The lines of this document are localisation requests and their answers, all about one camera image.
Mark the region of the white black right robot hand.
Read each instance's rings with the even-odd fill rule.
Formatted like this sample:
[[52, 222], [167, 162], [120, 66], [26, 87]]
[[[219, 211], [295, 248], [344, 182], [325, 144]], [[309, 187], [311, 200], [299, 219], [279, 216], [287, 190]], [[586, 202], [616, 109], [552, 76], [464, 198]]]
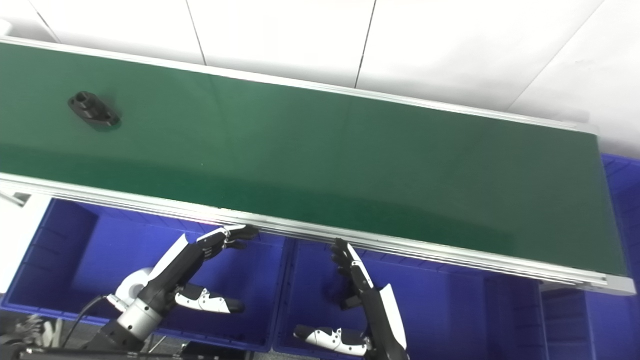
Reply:
[[338, 354], [364, 360], [409, 360], [402, 315], [391, 284], [378, 287], [350, 242], [334, 239], [331, 260], [338, 273], [347, 278], [350, 296], [341, 301], [341, 310], [361, 307], [366, 328], [355, 332], [342, 327], [297, 325], [295, 338]]

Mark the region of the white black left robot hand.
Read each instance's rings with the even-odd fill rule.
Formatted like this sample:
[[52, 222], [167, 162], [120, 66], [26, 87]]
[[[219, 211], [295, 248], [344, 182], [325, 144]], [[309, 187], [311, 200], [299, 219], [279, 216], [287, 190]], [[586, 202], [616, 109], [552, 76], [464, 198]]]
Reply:
[[202, 285], [191, 284], [190, 280], [204, 262], [224, 249], [244, 249], [244, 241], [258, 234], [258, 228], [251, 224], [227, 225], [201, 235], [194, 243], [186, 241], [177, 255], [147, 282], [135, 301], [143, 310], [153, 310], [161, 317], [176, 306], [210, 313], [244, 312], [241, 300], [224, 297]]

